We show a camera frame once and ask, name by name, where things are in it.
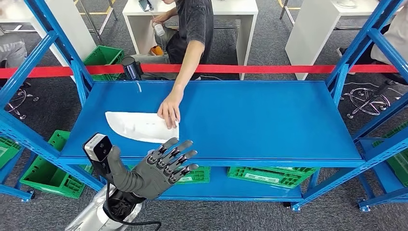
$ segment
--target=person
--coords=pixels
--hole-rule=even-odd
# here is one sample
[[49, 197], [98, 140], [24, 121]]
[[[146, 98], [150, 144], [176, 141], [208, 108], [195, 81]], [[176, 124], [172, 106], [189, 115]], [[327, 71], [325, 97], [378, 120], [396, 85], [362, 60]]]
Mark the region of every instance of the person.
[[[3, 4], [7, 1], [0, 0], [0, 16], [3, 16]], [[27, 58], [24, 40], [16, 34], [4, 33], [0, 28], [0, 68], [19, 67]], [[0, 78], [0, 87], [4, 86], [7, 79]]]
[[[381, 33], [401, 54], [408, 60], [408, 0], [402, 2], [403, 8], [395, 15], [391, 24], [384, 26]], [[338, 48], [339, 55], [343, 55], [347, 49]], [[385, 57], [384, 53], [372, 42], [363, 52], [356, 64], [371, 64], [375, 61], [380, 61], [385, 64], [391, 62]]]
[[198, 64], [205, 64], [211, 48], [214, 32], [214, 14], [211, 0], [163, 0], [166, 4], [176, 2], [176, 7], [153, 19], [153, 23], [163, 24], [178, 15], [178, 31], [164, 26], [166, 34], [155, 37], [157, 44], [166, 50], [162, 56], [133, 55], [137, 62], [181, 64], [176, 73], [145, 73], [142, 79], [175, 79], [173, 88], [160, 104], [157, 115], [163, 118], [167, 128], [175, 128], [176, 121], [181, 121], [179, 105], [183, 99], [184, 89], [190, 79], [197, 75], [194, 72]]

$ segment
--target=black cable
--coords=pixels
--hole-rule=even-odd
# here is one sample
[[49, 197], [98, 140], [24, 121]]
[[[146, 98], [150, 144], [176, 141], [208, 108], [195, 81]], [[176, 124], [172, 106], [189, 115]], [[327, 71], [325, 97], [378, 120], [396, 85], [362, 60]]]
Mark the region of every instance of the black cable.
[[109, 206], [109, 188], [110, 188], [109, 186], [110, 186], [110, 183], [108, 182], [107, 185], [106, 185], [106, 206], [107, 206], [106, 210], [108, 211], [109, 215], [111, 216], [111, 218], [112, 218], [114, 221], [119, 222], [119, 223], [122, 223], [122, 224], [124, 224], [124, 225], [134, 225], [134, 226], [157, 224], [157, 227], [156, 227], [156, 229], [155, 229], [154, 231], [158, 231], [158, 230], [159, 230], [159, 228], [162, 226], [162, 223], [161, 223], [160, 221], [145, 221], [145, 222], [133, 222], [133, 223], [132, 223], [132, 222], [126, 222], [126, 221], [122, 221], [122, 220], [117, 219], [117, 218], [112, 214], [111, 207]]

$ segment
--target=blue metal shelf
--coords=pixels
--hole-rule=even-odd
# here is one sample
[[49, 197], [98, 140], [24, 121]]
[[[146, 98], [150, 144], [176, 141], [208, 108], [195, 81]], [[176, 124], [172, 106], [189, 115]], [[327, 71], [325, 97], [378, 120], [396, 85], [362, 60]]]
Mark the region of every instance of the blue metal shelf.
[[[173, 82], [139, 85], [141, 92], [129, 81], [95, 83], [59, 158], [87, 163], [81, 146], [95, 132], [120, 147], [125, 164], [136, 164], [155, 149], [155, 143], [118, 135], [105, 118], [107, 111], [155, 113]], [[193, 81], [180, 110], [180, 140], [194, 141], [199, 154], [192, 161], [202, 166], [364, 163], [323, 81]]]
[[[105, 133], [122, 149], [125, 164], [137, 163], [146, 151], [157, 145], [115, 134], [109, 128], [104, 113], [154, 113], [170, 92], [172, 82], [94, 83], [46, 2], [25, 2], [44, 27], [46, 35], [0, 90], [0, 105], [7, 103], [49, 46], [55, 44], [73, 70], [83, 110], [62, 152], [53, 149], [43, 137], [4, 110], [0, 111], [0, 132], [99, 190], [103, 183], [74, 165], [88, 162], [81, 150], [83, 142], [95, 132]], [[371, 41], [408, 79], [408, 63], [379, 33], [401, 2], [379, 2], [326, 82], [193, 81], [185, 90], [180, 105], [183, 111], [180, 139], [195, 141], [194, 148], [199, 154], [192, 161], [203, 166], [343, 167], [337, 173], [316, 186], [318, 173], [315, 173], [307, 192], [301, 196], [299, 187], [286, 190], [226, 179], [224, 168], [216, 167], [211, 183], [178, 185], [162, 198], [292, 201], [292, 210], [298, 211], [301, 206], [407, 148], [408, 128], [367, 151], [364, 158], [358, 153], [353, 141], [358, 142], [405, 108], [408, 105], [408, 94], [394, 102], [353, 137], [349, 135], [337, 110], [346, 74]], [[408, 189], [399, 189], [369, 201], [384, 203], [389, 201], [389, 196], [396, 201], [405, 200]]]
[[[371, 140], [361, 140], [360, 143], [365, 152], [374, 148], [372, 146], [373, 141]], [[372, 169], [374, 170], [384, 193], [391, 193], [404, 188], [404, 185], [399, 181], [385, 161], [377, 164]]]
[[[366, 153], [375, 149], [372, 146], [372, 143], [373, 140], [370, 139], [363, 139], [360, 141], [361, 147]], [[372, 169], [377, 176], [383, 194], [375, 196], [365, 177], [360, 175], [360, 182], [368, 197], [367, 200], [363, 200], [358, 203], [361, 211], [369, 212], [370, 206], [372, 205], [408, 202], [408, 188], [404, 187], [385, 161], [377, 164]]]
[[282, 201], [302, 200], [300, 186], [294, 189], [273, 187], [227, 177], [226, 167], [212, 167], [210, 183], [175, 185], [159, 199], [205, 201]]
[[18, 159], [20, 159], [21, 154], [24, 151], [24, 147], [22, 147], [18, 153], [11, 159], [9, 160], [1, 169], [0, 169], [0, 193], [4, 193], [7, 195], [11, 196], [16, 196], [21, 198], [22, 202], [28, 202], [31, 200], [34, 191], [23, 191], [21, 190], [21, 183], [20, 183], [20, 178], [23, 176], [23, 174], [27, 171], [27, 169], [30, 167], [31, 163], [34, 160], [34, 157], [36, 156], [35, 153], [31, 152], [31, 155], [29, 159], [27, 160], [23, 170], [20, 172], [19, 177], [17, 178], [17, 181], [14, 186], [8, 186], [5, 185], [4, 183], [6, 182], [7, 178], [9, 177], [11, 171], [13, 170], [15, 164], [17, 163]]

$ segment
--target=gray carpet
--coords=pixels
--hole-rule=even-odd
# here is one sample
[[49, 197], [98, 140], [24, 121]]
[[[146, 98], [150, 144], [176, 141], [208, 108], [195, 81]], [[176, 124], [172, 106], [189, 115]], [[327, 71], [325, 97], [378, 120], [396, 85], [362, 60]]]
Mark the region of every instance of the gray carpet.
[[[89, 11], [105, 11], [107, 3], [103, 0], [86, 0]], [[121, 11], [126, 1], [115, 3], [119, 20], [113, 19], [107, 25], [102, 39], [107, 46], [120, 47], [125, 54], [133, 54], [134, 48], [124, 23]], [[257, 0], [259, 15], [256, 22], [254, 39], [248, 64], [289, 64], [284, 47], [291, 31], [291, 25], [285, 16], [279, 20], [280, 6], [276, 0]], [[301, 1], [291, 1], [291, 6], [300, 6]], [[95, 23], [100, 26], [103, 16], [94, 16]], [[361, 21], [342, 21], [341, 24], [356, 25]], [[317, 64], [334, 64], [338, 61], [335, 49], [347, 47], [356, 32], [334, 31], [323, 48]], [[38, 43], [38, 35], [24, 35], [29, 51]], [[210, 63], [236, 64], [235, 51], [236, 31], [216, 30], [214, 45], [211, 51]], [[58, 65], [54, 56], [48, 52], [41, 65]], [[236, 76], [219, 76], [225, 79]], [[248, 79], [294, 79], [294, 75], [247, 75]], [[323, 79], [326, 75], [310, 75], [310, 79]], [[383, 78], [379, 75], [358, 74], [348, 76], [347, 82], [371, 82], [379, 85]], [[80, 104], [74, 83], [69, 78], [35, 79], [30, 93], [39, 96], [36, 103], [25, 103], [21, 111], [27, 112], [24, 121], [32, 129], [48, 139], [54, 130], [70, 130], [80, 111]], [[350, 91], [356, 85], [349, 84], [344, 92]], [[404, 93], [407, 89], [395, 86]], [[389, 90], [387, 97], [393, 99], [398, 94]], [[350, 130], [354, 132], [361, 128], [372, 116], [358, 113], [350, 120], [346, 114], [353, 110], [348, 100], [340, 102], [339, 110]], [[374, 131], [380, 136], [400, 123], [406, 121], [405, 111], [399, 113], [390, 121]], [[28, 159], [28, 152], [23, 154], [11, 174], [8, 184], [15, 179]], [[323, 169], [320, 181], [336, 172], [336, 169]], [[366, 173], [367, 178], [379, 193], [379, 186], [372, 172]], [[86, 188], [78, 199], [56, 196], [36, 191], [36, 198], [29, 203], [21, 203], [19, 199], [0, 195], [0, 230], [1, 231], [59, 231], [89, 203], [94, 191]], [[162, 221], [164, 231], [394, 231], [408, 230], [408, 205], [380, 205], [370, 213], [361, 213], [356, 200], [365, 193], [357, 179], [352, 179], [342, 186], [330, 191], [319, 199], [304, 206], [302, 212], [294, 213], [281, 203], [269, 202], [190, 202], [190, 201], [149, 201], [145, 204], [139, 221], [157, 219]], [[153, 227], [129, 228], [128, 230], [153, 230]]]

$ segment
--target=red tape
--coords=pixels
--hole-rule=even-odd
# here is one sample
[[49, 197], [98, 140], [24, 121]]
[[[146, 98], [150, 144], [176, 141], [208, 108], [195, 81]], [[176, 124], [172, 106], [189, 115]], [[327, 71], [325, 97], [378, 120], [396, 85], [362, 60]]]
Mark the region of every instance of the red tape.
[[[238, 66], [238, 65], [198, 65], [198, 73], [251, 73], [251, 74], [289, 74], [289, 73], [312, 73], [327, 74], [331, 73], [334, 65], [312, 65], [312, 66]], [[170, 73], [179, 72], [179, 64], [142, 64], [143, 72]], [[0, 78], [10, 78], [17, 68], [0, 69]], [[91, 75], [123, 73], [123, 67], [120, 64], [87, 66]], [[355, 65], [350, 72], [356, 73], [396, 73], [398, 72], [391, 65]], [[28, 77], [66, 77], [73, 75], [68, 66], [44, 66], [34, 68]]]

